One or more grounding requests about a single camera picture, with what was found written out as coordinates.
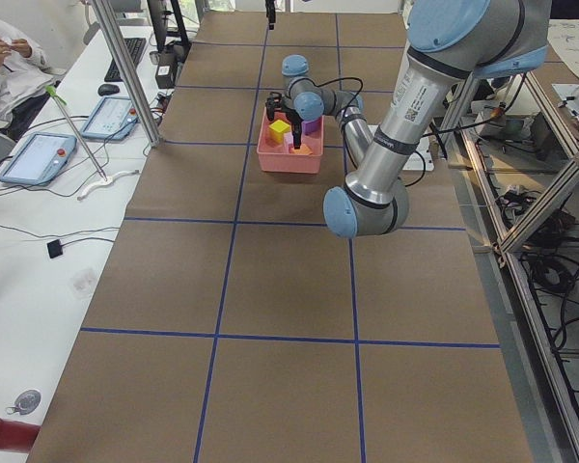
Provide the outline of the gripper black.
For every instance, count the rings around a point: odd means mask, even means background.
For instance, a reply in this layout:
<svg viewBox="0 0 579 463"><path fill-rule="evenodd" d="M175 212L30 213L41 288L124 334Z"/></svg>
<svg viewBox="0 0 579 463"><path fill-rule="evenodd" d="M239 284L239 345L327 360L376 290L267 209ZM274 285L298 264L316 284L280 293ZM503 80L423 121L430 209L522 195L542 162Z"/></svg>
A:
<svg viewBox="0 0 579 463"><path fill-rule="evenodd" d="M276 1L265 0L264 6L268 29L273 30L276 24ZM285 114L291 124L292 146L298 150L302 145L302 119L295 110L290 108L286 109Z"/></svg>

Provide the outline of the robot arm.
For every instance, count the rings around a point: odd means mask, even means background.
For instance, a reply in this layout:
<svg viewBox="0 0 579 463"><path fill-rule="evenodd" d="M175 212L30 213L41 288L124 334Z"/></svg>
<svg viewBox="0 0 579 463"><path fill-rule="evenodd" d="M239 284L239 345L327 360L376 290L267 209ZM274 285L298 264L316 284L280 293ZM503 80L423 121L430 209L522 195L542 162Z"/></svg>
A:
<svg viewBox="0 0 579 463"><path fill-rule="evenodd" d="M337 236L381 235L400 227L408 195L399 178L453 84L473 75L513 76L542 65L551 12L548 1L417 1L408 18L404 58L391 106L371 130L358 98L318 87L301 55L282 63L285 103L304 121L336 119L357 167L327 191L323 215Z"/></svg>

